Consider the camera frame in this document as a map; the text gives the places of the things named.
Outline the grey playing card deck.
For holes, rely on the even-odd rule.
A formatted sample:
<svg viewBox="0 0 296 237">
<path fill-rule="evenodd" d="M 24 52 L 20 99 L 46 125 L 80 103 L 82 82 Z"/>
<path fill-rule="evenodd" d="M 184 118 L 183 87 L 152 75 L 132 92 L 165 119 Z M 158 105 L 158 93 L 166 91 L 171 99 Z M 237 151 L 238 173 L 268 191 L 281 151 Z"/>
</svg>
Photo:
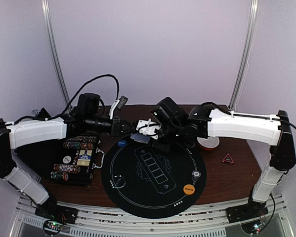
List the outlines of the grey playing card deck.
<svg viewBox="0 0 296 237">
<path fill-rule="evenodd" d="M 130 136 L 130 139 L 132 139 L 135 142 L 143 143 L 143 144 L 148 144 L 150 142 L 150 137 L 142 135 L 140 133 L 133 133 Z"/>
</svg>

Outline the blue small blind button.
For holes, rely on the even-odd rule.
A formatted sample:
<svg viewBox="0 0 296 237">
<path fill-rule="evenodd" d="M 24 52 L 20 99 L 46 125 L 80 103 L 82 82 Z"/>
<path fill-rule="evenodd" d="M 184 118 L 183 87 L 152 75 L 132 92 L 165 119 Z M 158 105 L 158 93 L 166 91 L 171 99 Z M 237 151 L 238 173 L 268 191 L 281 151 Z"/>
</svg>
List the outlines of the blue small blind button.
<svg viewBox="0 0 296 237">
<path fill-rule="evenodd" d="M 127 141 L 126 140 L 120 140 L 120 141 L 117 142 L 117 145 L 119 147 L 124 147 L 124 146 L 127 145 Z"/>
</svg>

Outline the orange big blind button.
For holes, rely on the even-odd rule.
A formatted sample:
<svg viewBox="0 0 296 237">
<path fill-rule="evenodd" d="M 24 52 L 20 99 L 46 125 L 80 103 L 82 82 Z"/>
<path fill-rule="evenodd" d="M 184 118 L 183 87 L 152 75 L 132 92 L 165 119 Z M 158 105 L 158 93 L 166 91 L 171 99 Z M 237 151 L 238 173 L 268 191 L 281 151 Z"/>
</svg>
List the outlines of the orange big blind button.
<svg viewBox="0 0 296 237">
<path fill-rule="evenodd" d="M 183 187 L 183 192 L 186 195 L 193 195 L 195 193 L 195 187 L 191 184 L 187 184 Z"/>
</svg>

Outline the clear acrylic dealer puck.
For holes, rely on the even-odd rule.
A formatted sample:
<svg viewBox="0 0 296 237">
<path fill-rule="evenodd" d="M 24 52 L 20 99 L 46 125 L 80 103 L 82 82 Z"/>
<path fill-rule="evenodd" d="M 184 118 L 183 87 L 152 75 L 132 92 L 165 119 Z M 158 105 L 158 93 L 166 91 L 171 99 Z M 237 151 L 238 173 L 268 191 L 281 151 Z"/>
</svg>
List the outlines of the clear acrylic dealer puck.
<svg viewBox="0 0 296 237">
<path fill-rule="evenodd" d="M 126 185 L 126 179 L 122 175 L 114 175 L 112 183 L 114 189 L 122 189 Z"/>
</svg>

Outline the red black triangle button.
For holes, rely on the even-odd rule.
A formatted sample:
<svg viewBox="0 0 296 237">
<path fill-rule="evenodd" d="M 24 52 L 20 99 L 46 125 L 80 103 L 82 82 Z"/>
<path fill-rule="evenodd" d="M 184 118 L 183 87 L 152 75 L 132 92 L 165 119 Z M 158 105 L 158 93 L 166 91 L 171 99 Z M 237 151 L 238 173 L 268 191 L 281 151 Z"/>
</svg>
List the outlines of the red black triangle button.
<svg viewBox="0 0 296 237">
<path fill-rule="evenodd" d="M 222 159 L 221 161 L 222 163 L 228 163 L 228 164 L 234 164 L 234 160 L 231 157 L 231 155 L 229 153 L 226 154 L 226 156 Z"/>
</svg>

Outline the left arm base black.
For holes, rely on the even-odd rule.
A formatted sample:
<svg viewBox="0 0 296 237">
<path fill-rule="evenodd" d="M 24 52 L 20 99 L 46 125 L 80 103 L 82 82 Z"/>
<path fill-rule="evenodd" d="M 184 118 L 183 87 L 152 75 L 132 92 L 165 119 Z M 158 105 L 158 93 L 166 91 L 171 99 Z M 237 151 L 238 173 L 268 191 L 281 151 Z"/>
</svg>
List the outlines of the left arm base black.
<svg viewBox="0 0 296 237">
<path fill-rule="evenodd" d="M 77 214 L 76 208 L 59 205 L 54 196 L 50 196 L 43 204 L 38 204 L 35 210 L 35 215 L 61 224 L 75 224 Z"/>
</svg>

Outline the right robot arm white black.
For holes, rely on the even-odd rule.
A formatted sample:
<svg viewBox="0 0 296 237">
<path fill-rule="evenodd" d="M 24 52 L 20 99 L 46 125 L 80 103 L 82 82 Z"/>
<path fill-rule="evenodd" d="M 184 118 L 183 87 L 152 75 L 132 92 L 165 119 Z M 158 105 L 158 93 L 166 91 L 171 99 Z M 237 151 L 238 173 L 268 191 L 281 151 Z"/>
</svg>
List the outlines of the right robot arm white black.
<svg viewBox="0 0 296 237">
<path fill-rule="evenodd" d="M 266 168 L 252 189 L 243 214 L 255 217 L 266 203 L 281 177 L 296 165 L 296 152 L 288 114 L 254 115 L 226 110 L 213 102 L 197 105 L 187 113 L 166 97 L 151 111 L 157 120 L 148 121 L 146 135 L 168 142 L 193 145 L 196 138 L 226 137 L 253 140 L 270 146 Z"/>
</svg>

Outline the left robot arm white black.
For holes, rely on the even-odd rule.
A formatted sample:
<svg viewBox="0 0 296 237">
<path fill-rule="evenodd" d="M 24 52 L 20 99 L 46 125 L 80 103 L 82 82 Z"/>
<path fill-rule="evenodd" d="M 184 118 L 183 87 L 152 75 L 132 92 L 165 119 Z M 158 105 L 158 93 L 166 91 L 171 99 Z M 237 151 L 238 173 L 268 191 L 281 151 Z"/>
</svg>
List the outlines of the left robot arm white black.
<svg viewBox="0 0 296 237">
<path fill-rule="evenodd" d="M 113 103 L 108 116 L 99 116 L 98 107 L 103 103 L 100 96 L 84 93 L 69 113 L 49 118 L 27 116 L 11 123 L 0 119 L 0 178 L 41 205 L 42 212 L 49 219 L 58 218 L 61 209 L 55 199 L 18 166 L 12 158 L 12 151 L 20 151 L 20 158 L 28 158 L 42 171 L 50 172 L 43 152 L 58 149 L 60 143 L 66 149 L 93 151 L 98 133 L 107 133 L 111 137 L 131 133 L 134 130 L 132 123 L 115 116 L 115 111 L 121 110 L 127 101 L 128 98 L 122 96 Z"/>
</svg>

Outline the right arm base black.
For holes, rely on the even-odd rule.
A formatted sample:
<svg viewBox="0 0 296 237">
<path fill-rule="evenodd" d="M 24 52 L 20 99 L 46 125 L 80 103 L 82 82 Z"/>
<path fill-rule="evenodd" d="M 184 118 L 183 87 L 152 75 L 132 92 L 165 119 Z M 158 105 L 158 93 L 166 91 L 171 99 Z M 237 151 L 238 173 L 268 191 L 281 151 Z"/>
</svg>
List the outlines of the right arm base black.
<svg viewBox="0 0 296 237">
<path fill-rule="evenodd" d="M 268 214 L 266 202 L 254 201 L 252 195 L 250 195 L 246 204 L 229 207 L 225 211 L 229 223 L 241 222 L 260 217 L 261 214 Z"/>
</svg>

